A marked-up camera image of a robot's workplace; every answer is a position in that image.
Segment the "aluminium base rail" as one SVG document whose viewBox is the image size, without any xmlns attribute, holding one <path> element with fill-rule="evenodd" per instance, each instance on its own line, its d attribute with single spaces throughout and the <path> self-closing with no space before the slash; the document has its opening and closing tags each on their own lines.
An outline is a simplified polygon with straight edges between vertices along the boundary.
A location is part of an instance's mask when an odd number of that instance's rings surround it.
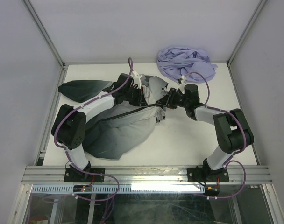
<svg viewBox="0 0 284 224">
<path fill-rule="evenodd" d="M 96 175 L 86 181 L 74 180 L 69 174 L 68 166 L 27 166 L 22 184 L 131 184 L 131 183 L 190 183 L 214 185 L 259 185 L 271 184 L 272 178 L 267 166 L 239 165 L 232 162 L 221 180 L 215 182 L 189 182 L 187 170 L 196 166 L 93 166 Z"/>
</svg>

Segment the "aluminium corner post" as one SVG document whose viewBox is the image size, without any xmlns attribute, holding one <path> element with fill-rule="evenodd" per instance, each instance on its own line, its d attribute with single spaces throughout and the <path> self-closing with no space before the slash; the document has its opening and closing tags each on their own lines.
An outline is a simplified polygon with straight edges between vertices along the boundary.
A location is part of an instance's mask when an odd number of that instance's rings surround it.
<svg viewBox="0 0 284 224">
<path fill-rule="evenodd" d="M 244 28 L 241 36 L 238 39 L 237 44 L 235 45 L 232 53 L 230 54 L 228 60 L 227 60 L 227 66 L 230 67 L 232 62 L 234 61 L 235 57 L 237 56 L 239 50 L 241 49 L 242 45 L 245 43 L 248 35 L 250 34 L 255 22 L 257 21 L 258 17 L 262 13 L 263 9 L 267 5 L 269 1 L 268 0 L 260 0 L 252 13 L 246 27 Z"/>
<path fill-rule="evenodd" d="M 54 58 L 56 59 L 56 61 L 58 62 L 58 64 L 61 67 L 65 66 L 65 63 L 62 59 L 62 57 L 60 56 L 58 50 L 56 49 L 53 41 L 51 40 L 45 26 L 43 25 L 41 19 L 39 18 L 39 15 L 37 13 L 37 11 L 35 10 L 32 2 L 30 0 L 22 0 L 25 8 L 27 9 L 27 11 L 29 12 L 32 20 L 34 21 L 37 29 L 39 30 L 41 36 L 43 37 L 44 41 L 46 42 L 48 48 L 50 49 L 52 55 L 54 56 Z"/>
</svg>

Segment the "crumpled lavender cloth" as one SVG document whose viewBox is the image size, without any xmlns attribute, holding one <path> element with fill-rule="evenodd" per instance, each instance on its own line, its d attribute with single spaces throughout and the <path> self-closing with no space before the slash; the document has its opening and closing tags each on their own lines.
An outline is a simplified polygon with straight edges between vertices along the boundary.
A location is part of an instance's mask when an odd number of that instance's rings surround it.
<svg viewBox="0 0 284 224">
<path fill-rule="evenodd" d="M 185 76 L 188 83 L 210 81 L 218 68 L 205 50 L 189 47 L 170 47 L 159 51 L 157 66 L 168 79 L 175 82 Z"/>
</svg>

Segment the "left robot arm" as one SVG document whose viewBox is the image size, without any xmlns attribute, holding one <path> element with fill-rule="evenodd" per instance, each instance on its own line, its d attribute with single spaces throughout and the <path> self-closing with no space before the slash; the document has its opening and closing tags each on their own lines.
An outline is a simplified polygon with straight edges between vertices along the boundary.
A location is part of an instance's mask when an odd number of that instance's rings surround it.
<svg viewBox="0 0 284 224">
<path fill-rule="evenodd" d="M 83 147 L 87 122 L 124 101 L 141 106 L 143 79 L 137 73 L 120 74 L 116 82 L 73 80 L 58 87 L 58 92 L 76 105 L 64 104 L 59 108 L 51 134 L 55 145 L 64 150 L 78 180 L 86 181 L 91 174 Z"/>
</svg>

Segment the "dark green grey jacket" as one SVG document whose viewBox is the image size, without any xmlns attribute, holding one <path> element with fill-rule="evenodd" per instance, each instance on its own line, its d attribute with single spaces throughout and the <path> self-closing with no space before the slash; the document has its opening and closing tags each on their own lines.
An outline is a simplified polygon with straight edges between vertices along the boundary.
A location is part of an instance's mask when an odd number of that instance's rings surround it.
<svg viewBox="0 0 284 224">
<path fill-rule="evenodd" d="M 74 106 L 60 107 L 52 134 L 69 159 L 84 166 L 89 154 L 118 160 L 142 144 L 155 125 L 165 119 L 157 102 L 167 93 L 168 83 L 157 76 L 142 76 L 137 82 L 120 74 L 115 82 L 73 80 L 59 86 Z"/>
</svg>

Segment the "left aluminium corner post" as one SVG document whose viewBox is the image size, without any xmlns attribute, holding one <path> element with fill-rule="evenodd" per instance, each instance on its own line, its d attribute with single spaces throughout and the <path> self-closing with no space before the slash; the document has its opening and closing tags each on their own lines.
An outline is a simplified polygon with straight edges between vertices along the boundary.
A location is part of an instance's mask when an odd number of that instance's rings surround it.
<svg viewBox="0 0 284 224">
<path fill-rule="evenodd" d="M 62 59 L 62 57 L 60 56 L 58 50 L 56 49 L 53 41 L 51 40 L 45 26 L 43 25 L 41 19 L 39 18 L 39 15 L 37 13 L 37 11 L 35 10 L 32 2 L 30 0 L 22 0 L 25 8 L 27 9 L 27 11 L 29 12 L 32 20 L 34 21 L 37 29 L 39 30 L 41 36 L 43 37 L 44 41 L 46 42 L 48 48 L 50 49 L 52 55 L 54 56 L 54 58 L 56 59 L 56 61 L 58 62 L 58 64 L 61 67 L 65 66 L 65 63 Z"/>
</svg>

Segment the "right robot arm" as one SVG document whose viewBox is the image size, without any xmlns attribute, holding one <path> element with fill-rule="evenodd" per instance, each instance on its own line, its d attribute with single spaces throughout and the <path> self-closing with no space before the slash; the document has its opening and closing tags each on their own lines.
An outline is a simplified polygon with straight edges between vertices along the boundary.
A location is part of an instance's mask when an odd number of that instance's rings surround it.
<svg viewBox="0 0 284 224">
<path fill-rule="evenodd" d="M 230 160 L 254 142 L 254 135 L 241 109 L 225 111 L 201 103 L 195 84 L 187 84 L 182 91 L 171 88 L 156 105 L 169 109 L 182 107 L 192 120 L 206 122 L 215 128 L 218 146 L 203 160 L 202 166 L 187 170 L 189 182 L 221 180 Z"/>
</svg>

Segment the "right aluminium corner post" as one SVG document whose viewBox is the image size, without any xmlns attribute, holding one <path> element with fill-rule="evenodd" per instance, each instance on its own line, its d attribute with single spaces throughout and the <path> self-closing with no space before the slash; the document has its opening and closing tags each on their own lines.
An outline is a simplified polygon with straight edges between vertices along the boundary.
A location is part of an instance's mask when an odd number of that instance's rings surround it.
<svg viewBox="0 0 284 224">
<path fill-rule="evenodd" d="M 227 60 L 227 66 L 230 67 L 232 62 L 234 61 L 235 57 L 237 56 L 239 50 L 241 49 L 242 45 L 245 43 L 248 35 L 250 34 L 255 22 L 257 21 L 258 17 L 262 13 L 263 9 L 267 5 L 269 1 L 268 0 L 260 0 L 252 13 L 246 27 L 244 28 L 241 36 L 238 39 L 237 44 L 235 45 L 232 53 L 230 54 L 228 60 Z"/>
</svg>

